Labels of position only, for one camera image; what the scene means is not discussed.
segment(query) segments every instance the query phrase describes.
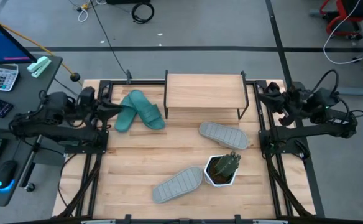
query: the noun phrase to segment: gray floor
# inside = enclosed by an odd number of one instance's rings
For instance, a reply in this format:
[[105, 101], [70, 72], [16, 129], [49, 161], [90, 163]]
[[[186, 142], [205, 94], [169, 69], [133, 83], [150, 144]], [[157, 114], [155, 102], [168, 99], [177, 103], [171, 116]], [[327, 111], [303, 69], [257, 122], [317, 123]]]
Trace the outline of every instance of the gray floor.
[[[127, 13], [115, 6], [96, 8], [113, 46], [276, 46], [263, 0], [152, 2], [155, 17], [144, 25], [133, 23]], [[308, 16], [308, 10], [319, 8], [322, 2], [272, 0], [284, 47], [322, 47], [328, 37], [324, 31], [326, 24]], [[131, 5], [120, 7], [132, 8]], [[104, 33], [91, 9], [89, 14], [88, 20], [80, 23], [76, 19], [78, 13], [66, 0], [9, 0], [0, 13], [0, 21], [47, 47], [107, 47]], [[20, 42], [27, 47], [33, 46], [24, 40]], [[353, 45], [363, 47], [363, 40], [352, 44], [343, 38], [335, 38], [328, 47]], [[84, 79], [124, 77], [111, 52], [56, 54]], [[117, 52], [117, 56], [134, 78], [163, 78], [165, 69], [185, 73], [239, 73], [245, 70], [247, 78], [284, 78], [276, 52]], [[355, 54], [331, 53], [329, 56], [346, 61]], [[307, 88], [312, 88], [330, 68], [339, 71], [339, 86], [363, 87], [363, 62], [334, 65], [322, 53], [288, 52], [286, 58], [292, 78], [303, 82]], [[68, 76], [61, 68], [57, 79], [72, 90], [80, 91], [80, 86], [72, 83]], [[331, 87], [333, 81], [333, 77], [329, 77], [323, 85]], [[50, 91], [64, 89], [53, 83]], [[363, 97], [344, 98], [352, 110], [363, 110]], [[363, 220], [363, 118], [359, 120], [357, 134], [350, 139], [318, 136], [308, 141], [326, 216]], [[0, 223], [48, 218], [52, 213], [59, 172], [59, 167], [37, 166], [31, 178], [37, 184], [37, 190], [27, 194], [23, 189], [17, 189], [10, 204], [0, 208]]]

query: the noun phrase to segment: red chair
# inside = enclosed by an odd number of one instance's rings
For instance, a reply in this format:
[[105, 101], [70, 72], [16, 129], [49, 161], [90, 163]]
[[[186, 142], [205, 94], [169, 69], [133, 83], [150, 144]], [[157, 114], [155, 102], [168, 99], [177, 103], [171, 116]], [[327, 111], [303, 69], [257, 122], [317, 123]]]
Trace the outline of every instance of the red chair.
[[[330, 0], [325, 0], [319, 12], [328, 21], [326, 32], [331, 34], [334, 28], [352, 12], [358, 0], [336, 0], [337, 11], [324, 12], [324, 8], [329, 2]], [[333, 34], [347, 36], [349, 39], [361, 40], [361, 27], [359, 25], [361, 21], [363, 21], [363, 0], [360, 1], [356, 10], [354, 10], [351, 16]]]

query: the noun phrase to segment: wooden shelf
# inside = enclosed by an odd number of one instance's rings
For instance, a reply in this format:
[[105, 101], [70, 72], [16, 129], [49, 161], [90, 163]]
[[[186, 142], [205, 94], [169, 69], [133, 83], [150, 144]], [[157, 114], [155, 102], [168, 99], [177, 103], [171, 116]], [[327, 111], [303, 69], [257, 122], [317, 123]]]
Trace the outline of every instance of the wooden shelf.
[[168, 74], [167, 108], [245, 108], [242, 75]]

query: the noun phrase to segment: teal slide sandal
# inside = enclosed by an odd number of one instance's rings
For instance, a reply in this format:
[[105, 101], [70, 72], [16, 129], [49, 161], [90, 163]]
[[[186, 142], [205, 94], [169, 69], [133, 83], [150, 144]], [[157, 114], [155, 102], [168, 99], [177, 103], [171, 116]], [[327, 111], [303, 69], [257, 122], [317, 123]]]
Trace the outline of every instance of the teal slide sandal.
[[165, 127], [161, 112], [157, 105], [152, 105], [140, 90], [132, 90], [129, 93], [134, 108], [137, 110], [143, 123], [150, 129], [159, 130]]
[[134, 108], [129, 95], [124, 97], [121, 105], [123, 109], [118, 114], [117, 120], [115, 121], [115, 130], [119, 132], [126, 132], [131, 127], [132, 122], [136, 117], [137, 111]]

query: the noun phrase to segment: wooden table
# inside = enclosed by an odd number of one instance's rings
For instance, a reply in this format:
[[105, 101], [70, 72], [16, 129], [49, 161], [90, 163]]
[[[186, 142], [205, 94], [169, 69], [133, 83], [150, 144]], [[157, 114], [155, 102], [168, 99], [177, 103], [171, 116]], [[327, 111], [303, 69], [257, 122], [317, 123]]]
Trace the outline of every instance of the wooden table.
[[[270, 81], [283, 87], [282, 80], [267, 80]], [[85, 80], [84, 86], [98, 89], [99, 82]], [[133, 89], [142, 90], [164, 114], [163, 85], [115, 85], [112, 102], [120, 103]], [[123, 219], [125, 214], [132, 214], [133, 219], [233, 219], [235, 214], [241, 214], [242, 218], [275, 218], [269, 173], [257, 134], [260, 125], [253, 91], [252, 85], [248, 86], [251, 104], [241, 120], [235, 116], [234, 109], [174, 108], [163, 130], [148, 129], [138, 116], [126, 133], [112, 127], [108, 150], [101, 163], [93, 218]], [[113, 126], [115, 120], [116, 116], [109, 124]], [[240, 128], [248, 135], [248, 150], [238, 151], [242, 159], [234, 185], [216, 188], [203, 181], [190, 194], [163, 204], [154, 203], [151, 194], [157, 184], [189, 166], [204, 166], [211, 155], [230, 153], [230, 149], [200, 136], [198, 127], [203, 121]], [[60, 190], [66, 202], [80, 188], [85, 157], [75, 156], [63, 170]], [[309, 212], [315, 213], [303, 162], [290, 154], [282, 158], [289, 188]], [[278, 194], [286, 215], [280, 188]], [[87, 201], [83, 214], [87, 211]], [[57, 195], [53, 214], [59, 214], [64, 208]]]

